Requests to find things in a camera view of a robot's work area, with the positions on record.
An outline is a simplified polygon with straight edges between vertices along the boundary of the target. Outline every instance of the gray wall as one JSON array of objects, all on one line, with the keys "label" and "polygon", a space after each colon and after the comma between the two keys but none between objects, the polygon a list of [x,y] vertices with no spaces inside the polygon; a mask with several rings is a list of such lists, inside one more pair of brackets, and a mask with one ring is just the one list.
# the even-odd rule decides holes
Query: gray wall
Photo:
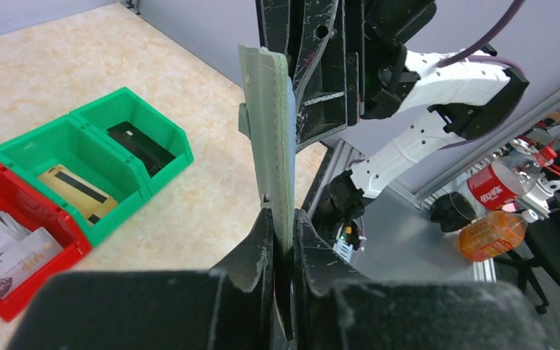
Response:
[{"label": "gray wall", "polygon": [[260,45],[256,0],[140,0],[141,17],[241,84],[237,44]]},{"label": "gray wall", "polygon": [[[510,3],[511,0],[437,0],[435,18],[409,41],[408,48],[423,53],[457,51],[486,33]],[[526,1],[513,21],[491,43],[499,56],[520,64],[531,82],[510,120],[525,114],[560,88],[560,1]],[[405,130],[421,111],[423,109],[418,107],[388,120],[362,121],[326,141],[335,144],[342,137],[361,152],[372,155]],[[399,180],[416,191],[482,142],[438,151],[405,172]]]},{"label": "gray wall", "polygon": [[117,0],[0,0],[0,34],[114,2]]}]

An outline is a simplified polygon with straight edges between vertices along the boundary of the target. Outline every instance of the metal table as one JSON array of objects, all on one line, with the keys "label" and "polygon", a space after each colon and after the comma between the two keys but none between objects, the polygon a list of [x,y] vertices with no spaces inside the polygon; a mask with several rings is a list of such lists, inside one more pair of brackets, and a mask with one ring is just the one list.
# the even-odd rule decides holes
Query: metal table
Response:
[{"label": "metal table", "polygon": [[[363,158],[355,148],[340,141],[308,214],[319,200],[319,192],[352,160]],[[427,209],[418,209],[387,187],[364,215],[365,251],[355,252],[351,265],[376,281],[495,281],[492,260],[472,263],[456,247],[457,234],[443,233],[429,220]]]}]

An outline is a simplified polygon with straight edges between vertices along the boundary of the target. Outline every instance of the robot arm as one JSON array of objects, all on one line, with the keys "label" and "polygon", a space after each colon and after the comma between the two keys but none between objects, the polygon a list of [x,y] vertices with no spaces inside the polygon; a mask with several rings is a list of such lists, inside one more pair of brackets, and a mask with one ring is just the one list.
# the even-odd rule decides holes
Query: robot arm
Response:
[{"label": "robot arm", "polygon": [[446,55],[407,51],[405,70],[419,78],[409,93],[401,95],[404,100],[396,112],[427,108],[404,133],[326,186],[313,217],[319,233],[334,233],[343,222],[363,215],[366,205],[391,181],[426,156],[482,137],[506,118],[528,82],[517,69],[480,62],[486,56],[492,57],[479,51],[472,60],[437,68]]}]

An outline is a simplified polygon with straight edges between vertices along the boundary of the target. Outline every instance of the black bracket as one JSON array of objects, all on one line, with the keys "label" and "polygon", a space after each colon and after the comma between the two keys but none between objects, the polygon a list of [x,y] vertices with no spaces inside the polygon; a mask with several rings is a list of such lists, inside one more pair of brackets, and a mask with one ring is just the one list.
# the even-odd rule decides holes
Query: black bracket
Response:
[{"label": "black bracket", "polygon": [[400,108],[419,75],[405,67],[405,43],[436,12],[433,0],[369,1],[365,15],[365,113],[389,118]]},{"label": "black bracket", "polygon": [[346,170],[323,187],[312,223],[319,235],[332,244],[338,228],[361,217],[365,207],[373,200],[364,198],[364,191],[355,188],[351,180],[353,171]]},{"label": "black bracket", "polygon": [[260,0],[261,45],[283,53],[297,96],[297,151],[357,123],[363,0]]},{"label": "black bracket", "polygon": [[518,105],[529,80],[518,69],[504,70],[510,82],[484,106],[468,104],[433,105],[430,112],[436,111],[447,122],[443,130],[455,133],[466,140],[476,139],[496,128]]}]

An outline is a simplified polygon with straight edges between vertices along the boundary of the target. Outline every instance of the marble countertop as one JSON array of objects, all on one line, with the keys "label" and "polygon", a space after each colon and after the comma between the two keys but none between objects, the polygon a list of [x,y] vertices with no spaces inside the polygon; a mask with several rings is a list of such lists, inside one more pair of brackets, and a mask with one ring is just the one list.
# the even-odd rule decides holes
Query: marble countertop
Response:
[{"label": "marble countertop", "polygon": [[[195,162],[76,269],[209,268],[259,211],[250,143],[237,131],[243,94],[121,5],[0,36],[0,143],[123,86],[186,131]],[[297,155],[297,207],[324,152]],[[19,321],[0,320],[0,349]]]}]

